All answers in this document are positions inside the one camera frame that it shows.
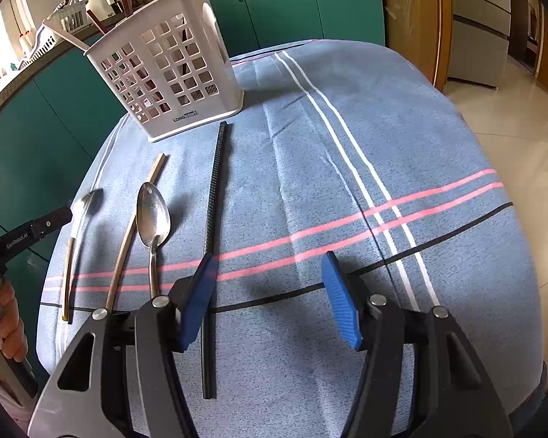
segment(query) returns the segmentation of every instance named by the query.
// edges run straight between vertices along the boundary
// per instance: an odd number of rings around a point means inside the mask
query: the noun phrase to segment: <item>metal screw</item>
[[[165,297],[165,296],[159,296],[159,297],[156,297],[154,298],[154,300],[152,300],[152,306],[154,306],[155,308],[164,308],[165,306],[167,306],[169,304],[171,300],[169,299],[169,297]]]
[[[386,297],[384,295],[371,295],[369,297],[369,302],[374,306],[385,306],[387,303]]]
[[[98,308],[92,313],[92,318],[94,318],[96,321],[99,321],[100,319],[103,319],[106,316],[107,316],[106,308]]]
[[[445,319],[449,316],[449,311],[444,306],[435,306],[433,308],[433,315],[437,318]]]

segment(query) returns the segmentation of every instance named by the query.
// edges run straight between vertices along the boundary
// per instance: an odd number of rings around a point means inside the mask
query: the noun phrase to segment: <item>table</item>
[[[373,264],[366,282],[407,308],[449,308],[506,411],[515,410],[541,383],[536,276],[503,184],[455,107],[398,54],[368,43],[301,42],[234,59],[246,98],[228,120],[225,149],[216,400],[202,399],[199,338],[176,357],[200,436],[339,436],[364,353],[339,337],[317,286],[327,250],[346,271]],[[69,226],[45,281],[37,352],[48,371],[104,305],[159,152],[169,156],[158,188],[174,226],[159,252],[163,291],[194,271],[217,130],[212,123],[150,144],[126,115],[110,134],[76,197],[103,188],[76,249],[71,325],[60,320]],[[116,309],[148,299],[146,266],[136,239]],[[409,349],[405,358],[395,431],[406,428],[410,404]]]

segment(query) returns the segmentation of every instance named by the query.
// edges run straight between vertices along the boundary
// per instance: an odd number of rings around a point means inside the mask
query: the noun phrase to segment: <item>finger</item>
[[[2,280],[2,286],[0,287],[0,304],[6,306],[15,297],[15,289],[12,287],[12,283],[7,278]]]
[[[0,318],[0,336],[6,339],[18,327],[19,324],[18,300],[12,298],[9,304],[4,306],[4,312]]]
[[[15,352],[19,350],[21,345],[24,342],[24,323],[22,319],[19,319],[18,326],[15,331],[4,339],[2,344],[2,354],[8,359],[12,359],[15,355]]]
[[[26,354],[28,354],[28,339],[26,339],[26,335],[24,335],[22,344],[18,348],[18,351],[15,352],[13,359],[17,362],[22,362],[26,357]]]

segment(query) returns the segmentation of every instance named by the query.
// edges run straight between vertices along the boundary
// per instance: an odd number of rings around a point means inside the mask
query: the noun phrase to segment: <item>brand logo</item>
[[[24,235],[21,235],[20,237],[18,237],[17,239],[14,239],[12,242],[10,242],[8,245],[6,245],[6,249],[11,249],[12,247],[14,247],[17,243],[19,242],[22,242],[23,240],[25,240],[26,238],[28,237],[28,234],[24,234]]]
[[[177,118],[173,118],[173,122],[178,122],[180,120],[184,120],[185,118],[189,118],[191,116],[195,116],[197,115],[197,111],[196,110],[192,110],[191,112],[187,112],[181,116],[177,116]]]

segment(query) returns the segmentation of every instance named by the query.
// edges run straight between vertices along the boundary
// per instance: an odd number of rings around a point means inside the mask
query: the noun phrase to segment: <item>green cabinet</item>
[[[92,45],[99,38],[86,42]],[[89,156],[95,158],[126,109],[88,58],[73,48],[53,61],[34,80],[69,133]]]
[[[246,0],[210,0],[230,58],[259,49]]]
[[[70,203],[91,162],[29,82],[0,112],[0,226],[10,231]],[[33,251],[50,258],[57,235]]]
[[[323,37],[317,0],[246,0],[261,48]]]
[[[382,0],[317,0],[325,39],[385,45]]]
[[[0,236],[5,232],[0,228]],[[30,250],[25,250],[7,263],[6,277],[16,291],[19,303],[20,317],[24,321],[24,330],[28,338],[28,361],[33,367],[34,375],[39,384],[44,385],[48,374],[38,361],[37,323],[38,309],[41,301],[42,285],[47,276],[47,261]]]

